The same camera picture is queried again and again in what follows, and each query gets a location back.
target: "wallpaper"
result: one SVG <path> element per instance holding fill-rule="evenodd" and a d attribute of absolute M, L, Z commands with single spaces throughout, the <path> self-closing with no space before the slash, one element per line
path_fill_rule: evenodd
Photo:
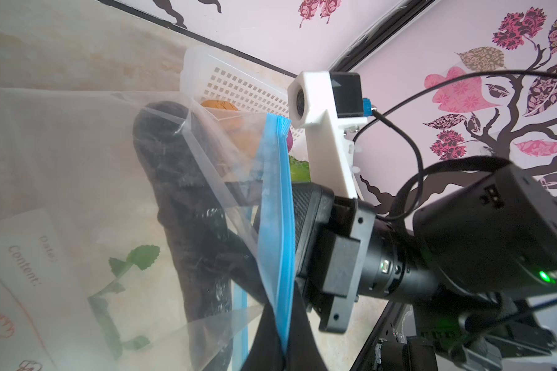
<path fill-rule="evenodd" d="M 506 8 L 511 8 L 511 11 L 505 11 Z M 425 16 L 426 19 L 421 19 L 422 23 L 417 22 L 409 27 L 405 31 L 407 39 L 409 36 L 412 38 L 413 33 L 421 32 L 430 22 L 436 21 L 438 12 L 440 17 L 444 17 L 440 19 L 444 23 L 441 29 L 445 29 L 446 19 L 452 11 L 457 16 L 461 12 L 463 17 L 472 18 L 473 22 L 476 17 L 487 17 L 492 20 L 490 23 L 496 21 L 497 24 L 495 28 L 484 24 L 472 28 L 467 24 L 465 29 L 448 29 L 448 33 L 439 35 L 438 41 L 432 39 L 433 44 L 438 44 L 437 48 L 446 49 L 446 52 L 455 55 L 453 58 L 457 58 L 457 63 L 445 72 L 424 76 L 424 88 L 473 71 L 523 68 L 557 73 L 557 1 L 531 4 L 512 1 L 492 6 L 461 1 L 455 9 L 447 9 L 445 15 L 442 9 L 438 5 L 429 19 Z M 464 33 L 466 41 L 457 42 L 461 39 L 457 37 L 456 41 L 450 40 L 445 44 L 447 34 L 452 31 Z M 431 35 L 437 35 L 437 32 L 432 31 Z M 469 47 L 477 42 L 481 44 Z M 413 52 L 411 45 L 408 45 L 407 50 L 407 58 L 417 55 L 418 50 Z M 520 53 L 518 58 L 514 58 L 514 53 Z M 378 65 L 383 67 L 384 58 L 392 56 L 375 58 L 382 60 L 368 61 L 358 70 L 364 89 L 370 77 L 368 71 Z M 511 159 L 526 168 L 557 200 L 557 79 L 519 75 L 475 77 L 442 87 L 409 106 L 412 108 L 404 108 L 406 120 L 401 125 L 421 147 L 426 166 L 438 160 L 474 155 Z M 382 135 L 377 137 L 376 131 L 368 130 L 366 137 L 359 140 L 363 151 L 356 160 L 361 163 L 359 180 L 364 194 L 376 204 L 378 213 L 385 214 L 393 201 L 393 195 L 401 186 L 399 181 L 388 180 L 388 176 L 393 172 L 401 173 L 401 168 L 377 171 L 373 166 L 380 158 L 388 157 L 388 154 L 379 149 L 372 152 L 371 148 L 367 148 L 368 143 L 385 144 L 387 139 L 396 135 L 392 131 L 382 130 Z M 397 151 L 411 152 L 405 144 Z M 399 177 L 408 179 L 416 173 L 416 162 L 412 157 L 406 157 L 403 166 L 406 176 Z M 437 198 L 457 189 L 457 186 L 468 186 L 484 175 L 481 172 L 429 175 L 425 178 L 422 203 L 431 196 Z M 414 199 L 415 192 L 413 190 L 409 200 Z"/>
<path fill-rule="evenodd" d="M 298 75 L 327 70 L 406 0 L 118 0 Z"/>

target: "tree decal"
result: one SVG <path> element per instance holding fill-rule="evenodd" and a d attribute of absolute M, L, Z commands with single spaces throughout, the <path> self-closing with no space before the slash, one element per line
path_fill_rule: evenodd
<path fill-rule="evenodd" d="M 201 2 L 202 4 L 216 5 L 217 12 L 221 13 L 221 4 L 218 2 L 218 0 L 198 0 L 198 1 Z M 153 0 L 153 3 L 155 3 L 155 5 L 158 8 L 163 9 L 165 13 L 175 18 L 176 20 L 175 24 L 177 24 L 182 28 L 188 29 L 184 24 L 184 17 L 181 14 L 179 14 L 175 9 L 173 9 L 173 6 L 171 5 L 171 0 Z"/>
<path fill-rule="evenodd" d="M 342 0 L 304 0 L 301 5 L 299 5 L 299 15 L 301 15 L 301 24 L 299 28 L 304 24 L 304 20 L 312 19 L 315 16 L 318 8 L 322 8 L 320 11 L 320 18 L 327 18 L 326 23 L 330 22 L 330 16 L 332 13 L 340 6 Z"/>
<path fill-rule="evenodd" d="M 508 13 L 492 37 L 493 44 L 500 49 L 495 46 L 483 46 L 457 55 L 469 72 L 496 70 L 506 68 L 504 50 L 511 53 L 512 50 L 530 43 L 535 55 L 527 70 L 541 70 L 549 63 L 551 56 L 557 53 L 557 20 L 551 26 L 547 36 L 541 33 L 546 19 L 544 11 L 538 8 L 530 8 L 526 12 Z M 538 39 L 543 40 L 543 44 L 549 42 L 547 48 L 541 46 L 540 41 L 534 41 L 533 38 L 537 34 L 539 34 Z M 557 64 L 547 67 L 546 70 L 557 73 Z M 427 76 L 425 87 L 429 88 L 465 73 L 467 72 L 462 68 L 454 66 L 448 70 L 445 77 L 438 74 Z M 539 77 L 528 87 L 523 84 L 524 76 L 507 75 L 491 79 L 493 78 L 496 79 L 494 80 L 496 83 L 489 83 L 488 78 L 475 77 L 437 90 L 432 101 L 439 104 L 438 109 L 449 114 L 434 118 L 430 123 L 424 123 L 439 131 L 435 134 L 437 140 L 431 145 L 431 151 L 439 156 L 440 160 L 458 159 L 466 156 L 467 149 L 475 145 L 480 146 L 481 153 L 470 153 L 468 156 L 487 153 L 509 159 L 510 152 L 513 151 L 516 156 L 520 154 L 520 156 L 532 156 L 533 159 L 551 158 L 549 164 L 530 167 L 526 171 L 531 176 L 537 177 L 545 189 L 557 189 L 557 134 L 554 131 L 557 116 L 549 118 L 548 115 L 541 115 L 545 118 L 531 123 L 533 117 L 557 108 L 555 105 L 557 79 Z M 500 82 L 503 79 L 507 80 L 505 84 Z M 488 100 L 483 97 L 483 92 L 488 92 Z M 519 108 L 518 102 L 521 98 L 522 102 L 526 102 L 526 109 Z M 477 115 L 481 115 L 479 112 L 485 110 L 493 111 L 493 117 L 481 121 Z M 527 121 L 528 124 L 518 125 L 523 117 L 526 120 L 530 119 Z M 458 128 L 462 126 L 468 133 L 468 138 L 463 130 L 459 132 Z M 421 204 L 431 195 L 444 192 L 450 184 L 469 186 L 486 175 L 483 172 L 455 172 L 426 176 Z M 380 203 L 375 207 L 375 212 L 386 214 L 390 210 L 394 196 L 381 192 L 363 176 L 361 181 Z M 415 194 L 416 189 L 413 189 L 408 196 L 407 207 L 414 200 Z"/>

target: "green leaf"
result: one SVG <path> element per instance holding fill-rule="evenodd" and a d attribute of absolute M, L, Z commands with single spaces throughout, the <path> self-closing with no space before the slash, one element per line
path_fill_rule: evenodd
<path fill-rule="evenodd" d="M 144 271 L 155 263 L 155 260 L 159 256 L 159 251 L 161 251 L 159 246 L 142 245 L 130 251 L 126 258 L 126 262 L 132 263 L 140 268 L 141 271 Z"/>
<path fill-rule="evenodd" d="M 289 156 L 289 166 L 291 167 L 291 182 L 311 182 L 309 162 L 299 161 L 293 156 Z"/>
<path fill-rule="evenodd" d="M 122 271 L 124 271 L 126 262 L 116 258 L 109 258 L 109 266 L 111 267 L 111 273 L 117 277 Z"/>
<path fill-rule="evenodd" d="M 140 350 L 149 344 L 151 344 L 151 342 L 149 341 L 149 338 L 147 338 L 146 336 L 137 336 L 130 341 L 124 341 L 122 343 L 124 349 L 132 350 L 132 351 Z"/>
<path fill-rule="evenodd" d="M 115 359 L 118 359 L 123 352 L 122 342 L 120 341 L 120 333 L 116 324 L 113 323 L 109 311 L 107 310 L 107 300 L 102 297 L 91 296 L 89 304 L 95 314 L 97 323 L 101 327 L 101 332 L 105 338 L 105 342 Z"/>

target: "white storage crate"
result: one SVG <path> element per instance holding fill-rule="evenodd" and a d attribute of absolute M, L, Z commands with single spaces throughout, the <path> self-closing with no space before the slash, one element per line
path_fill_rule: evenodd
<path fill-rule="evenodd" d="M 208 99 L 233 103 L 240 111 L 269 112 L 289 117 L 287 90 L 276 87 L 253 73 L 231 65 L 208 46 L 188 48 L 180 73 L 179 91 L 201 103 Z M 291 154 L 307 161 L 305 131 L 291 127 Z"/>

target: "pink leaf decal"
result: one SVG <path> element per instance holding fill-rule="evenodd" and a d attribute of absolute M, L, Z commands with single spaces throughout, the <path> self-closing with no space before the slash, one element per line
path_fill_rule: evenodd
<path fill-rule="evenodd" d="M 466 117 L 462 115 L 457 115 L 455 113 L 451 113 L 449 115 L 445 115 L 440 117 L 439 119 L 425 123 L 425 125 L 429 126 L 430 128 L 435 129 L 450 129 L 453 126 L 458 125 L 461 122 L 466 121 Z"/>
<path fill-rule="evenodd" d="M 326 21 L 326 23 L 330 22 L 330 15 L 340 6 L 340 2 L 341 0 L 326 0 L 319 17 L 328 17 L 328 21 Z"/>
<path fill-rule="evenodd" d="M 530 8 L 524 13 L 508 13 L 499 32 L 493 34 L 493 42 L 507 50 L 514 50 L 524 44 L 524 36 L 532 38 L 542 30 L 546 15 L 542 9 Z"/>
<path fill-rule="evenodd" d="M 517 143 L 518 149 L 528 156 L 551 156 L 557 153 L 557 142 L 534 140 Z"/>
<path fill-rule="evenodd" d="M 557 64 L 547 72 L 557 74 Z M 524 116 L 534 116 L 544 112 L 557 102 L 557 78 L 537 77 L 528 92 L 527 109 Z"/>
<path fill-rule="evenodd" d="M 466 145 L 462 135 L 453 130 L 444 130 L 437 136 L 438 140 L 430 149 L 439 156 L 440 160 L 458 159 L 466 154 Z"/>
<path fill-rule="evenodd" d="M 539 179 L 544 189 L 557 189 L 557 173 L 545 175 Z"/>
<path fill-rule="evenodd" d="M 299 15 L 301 15 L 301 24 L 299 25 L 299 28 L 301 28 L 304 20 L 312 19 L 320 7 L 322 8 L 322 11 L 319 17 L 327 17 L 328 21 L 326 23 L 330 22 L 330 16 L 340 6 L 341 2 L 342 0 L 304 0 L 301 5 L 299 5 Z"/>
<path fill-rule="evenodd" d="M 301 5 L 299 5 L 299 15 L 301 15 L 301 24 L 299 28 L 301 28 L 304 20 L 312 19 L 315 16 L 320 2 L 324 3 L 325 1 L 326 0 L 304 0 Z"/>
<path fill-rule="evenodd" d="M 425 78 L 425 87 L 430 88 L 446 80 L 466 75 L 460 67 L 452 67 L 446 77 L 431 74 Z M 434 103 L 440 103 L 439 109 L 447 112 L 468 113 L 480 109 L 499 106 L 483 98 L 482 79 L 480 77 L 458 81 L 438 89 L 433 96 Z"/>

